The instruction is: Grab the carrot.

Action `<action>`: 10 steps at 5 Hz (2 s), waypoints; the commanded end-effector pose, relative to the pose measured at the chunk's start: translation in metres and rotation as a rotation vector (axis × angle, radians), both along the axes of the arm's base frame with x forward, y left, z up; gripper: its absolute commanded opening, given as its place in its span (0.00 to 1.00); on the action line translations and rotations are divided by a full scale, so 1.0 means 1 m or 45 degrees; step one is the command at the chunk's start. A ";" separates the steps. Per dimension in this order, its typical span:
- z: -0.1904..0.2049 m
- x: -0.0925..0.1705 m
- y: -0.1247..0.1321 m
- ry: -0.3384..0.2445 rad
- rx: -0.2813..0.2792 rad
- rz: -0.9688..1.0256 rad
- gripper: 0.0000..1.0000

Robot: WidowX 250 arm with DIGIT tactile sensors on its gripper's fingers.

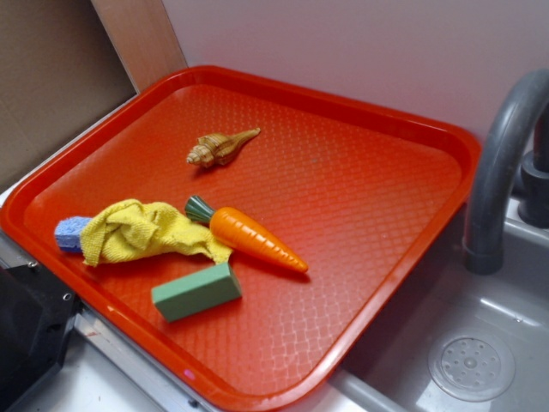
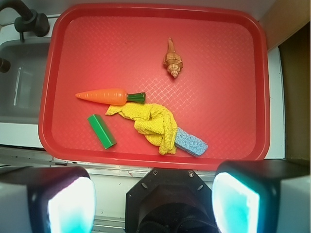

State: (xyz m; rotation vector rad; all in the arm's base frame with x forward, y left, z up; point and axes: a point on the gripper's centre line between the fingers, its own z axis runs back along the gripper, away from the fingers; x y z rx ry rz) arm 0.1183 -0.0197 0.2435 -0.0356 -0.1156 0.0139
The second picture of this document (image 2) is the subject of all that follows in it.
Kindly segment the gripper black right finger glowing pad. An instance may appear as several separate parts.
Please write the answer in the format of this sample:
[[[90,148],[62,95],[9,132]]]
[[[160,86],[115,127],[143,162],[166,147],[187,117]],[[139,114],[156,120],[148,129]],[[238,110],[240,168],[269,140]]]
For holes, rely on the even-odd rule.
[[[212,207],[222,233],[309,233],[310,163],[225,161],[212,184]]]

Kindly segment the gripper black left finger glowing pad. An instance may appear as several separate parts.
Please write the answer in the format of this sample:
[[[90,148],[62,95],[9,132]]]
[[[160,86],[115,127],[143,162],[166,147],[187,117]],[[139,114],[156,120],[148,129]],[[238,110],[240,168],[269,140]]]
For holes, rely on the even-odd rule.
[[[0,168],[2,233],[89,233],[95,210],[95,185],[82,167]]]

